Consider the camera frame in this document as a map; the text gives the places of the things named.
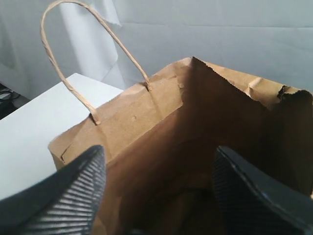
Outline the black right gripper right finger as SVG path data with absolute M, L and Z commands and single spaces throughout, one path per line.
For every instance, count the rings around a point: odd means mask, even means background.
M 215 153 L 213 191 L 228 235 L 311 235 L 313 201 L 234 150 Z

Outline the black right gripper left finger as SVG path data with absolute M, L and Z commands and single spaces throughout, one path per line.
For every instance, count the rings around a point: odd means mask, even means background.
M 90 235 L 106 184 L 94 145 L 39 183 L 0 201 L 2 235 Z

